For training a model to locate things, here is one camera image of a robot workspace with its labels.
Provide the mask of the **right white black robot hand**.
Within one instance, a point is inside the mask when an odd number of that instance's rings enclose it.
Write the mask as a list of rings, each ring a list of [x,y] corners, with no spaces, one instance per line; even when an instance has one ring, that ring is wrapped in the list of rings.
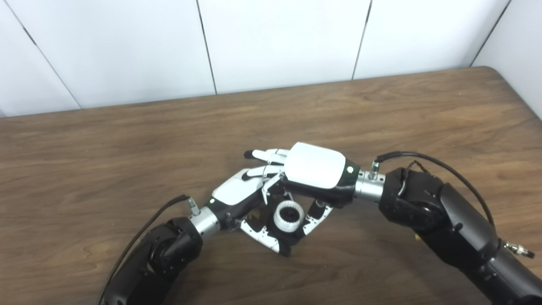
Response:
[[[264,181],[264,199],[271,189],[299,194],[315,199],[316,216],[308,216],[316,223],[303,228],[299,237],[308,235],[333,208],[343,208],[354,200],[360,166],[345,158],[339,151],[298,142],[291,149],[248,150],[246,159],[265,162],[242,175],[242,180],[260,177]]]

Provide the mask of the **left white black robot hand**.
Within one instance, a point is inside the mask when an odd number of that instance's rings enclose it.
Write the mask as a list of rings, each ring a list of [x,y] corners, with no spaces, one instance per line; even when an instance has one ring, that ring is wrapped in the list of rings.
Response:
[[[242,230],[271,251],[288,257],[291,248],[271,232],[268,226],[249,213],[264,202],[262,187],[267,178],[249,176],[243,169],[217,187],[203,207],[203,218],[197,228],[203,238],[219,230]]]

